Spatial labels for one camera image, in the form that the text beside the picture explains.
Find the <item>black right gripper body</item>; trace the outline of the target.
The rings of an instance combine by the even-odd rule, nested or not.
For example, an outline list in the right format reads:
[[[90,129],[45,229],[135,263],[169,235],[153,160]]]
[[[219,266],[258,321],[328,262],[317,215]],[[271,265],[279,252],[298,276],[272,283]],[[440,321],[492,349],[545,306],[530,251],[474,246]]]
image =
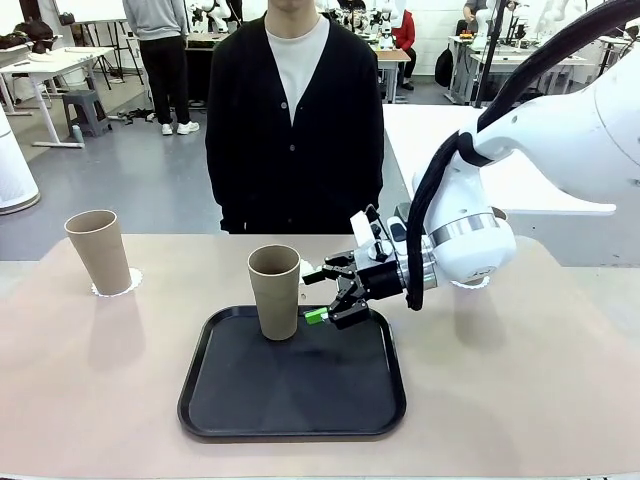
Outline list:
[[[374,246],[355,251],[357,277],[365,300],[382,300],[399,295],[405,289],[396,251],[391,245],[384,245],[383,252],[387,254],[386,258],[378,261]]]

